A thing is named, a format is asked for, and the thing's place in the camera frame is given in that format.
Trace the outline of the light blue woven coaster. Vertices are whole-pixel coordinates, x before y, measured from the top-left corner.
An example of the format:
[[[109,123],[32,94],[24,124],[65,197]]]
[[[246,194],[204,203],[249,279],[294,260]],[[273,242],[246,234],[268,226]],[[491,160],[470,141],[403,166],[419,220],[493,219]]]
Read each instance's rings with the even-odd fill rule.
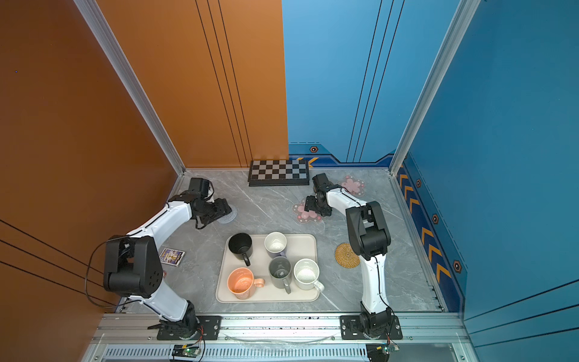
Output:
[[[235,218],[237,217],[238,212],[236,209],[232,209],[232,211],[229,214],[224,215],[223,217],[220,217],[217,222],[220,224],[228,224],[231,223],[235,220]]]

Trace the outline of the tan rattan round coaster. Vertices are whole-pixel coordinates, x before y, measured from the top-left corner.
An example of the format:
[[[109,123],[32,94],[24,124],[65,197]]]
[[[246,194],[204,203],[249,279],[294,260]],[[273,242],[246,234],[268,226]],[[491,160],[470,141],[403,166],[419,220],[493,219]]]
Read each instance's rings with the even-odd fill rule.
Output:
[[[335,250],[335,260],[343,268],[356,268],[360,265],[359,256],[357,256],[348,243],[340,244]]]

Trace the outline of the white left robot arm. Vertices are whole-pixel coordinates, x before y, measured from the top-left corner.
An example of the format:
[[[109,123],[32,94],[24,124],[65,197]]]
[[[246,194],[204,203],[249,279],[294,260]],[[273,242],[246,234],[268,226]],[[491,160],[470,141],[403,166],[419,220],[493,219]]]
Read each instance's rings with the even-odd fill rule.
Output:
[[[180,339],[192,338],[199,329],[195,307],[164,281],[158,250],[184,223],[194,220],[205,227],[231,212],[224,198],[173,197],[144,225],[107,241],[104,289],[150,308],[160,318],[159,330]]]

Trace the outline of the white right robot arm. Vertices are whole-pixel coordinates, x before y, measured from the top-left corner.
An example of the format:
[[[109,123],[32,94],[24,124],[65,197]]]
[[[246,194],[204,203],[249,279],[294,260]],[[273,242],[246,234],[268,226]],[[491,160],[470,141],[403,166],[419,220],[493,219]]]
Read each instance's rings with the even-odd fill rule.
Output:
[[[380,337],[394,319],[394,311],[386,295],[384,267],[391,234],[381,205],[358,199],[344,188],[334,188],[307,197],[305,210],[314,211],[322,217],[330,216],[333,211],[345,216],[349,244],[358,256],[362,270],[360,322],[367,336]]]

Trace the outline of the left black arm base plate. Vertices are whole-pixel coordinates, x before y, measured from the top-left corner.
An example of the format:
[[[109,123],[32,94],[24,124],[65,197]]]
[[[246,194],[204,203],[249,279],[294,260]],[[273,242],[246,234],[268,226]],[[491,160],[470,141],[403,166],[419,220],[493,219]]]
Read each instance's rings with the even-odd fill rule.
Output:
[[[197,316],[195,328],[178,326],[176,322],[161,321],[158,325],[157,340],[196,342],[215,341],[220,333],[222,318],[218,315]]]

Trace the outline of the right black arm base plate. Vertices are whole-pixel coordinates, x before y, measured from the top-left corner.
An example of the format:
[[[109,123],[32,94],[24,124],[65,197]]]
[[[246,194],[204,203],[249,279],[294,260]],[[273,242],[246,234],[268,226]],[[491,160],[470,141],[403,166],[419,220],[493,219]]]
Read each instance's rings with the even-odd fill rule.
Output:
[[[366,317],[364,314],[342,315],[339,320],[343,340],[403,339],[402,327],[396,315],[386,316],[383,319]]]

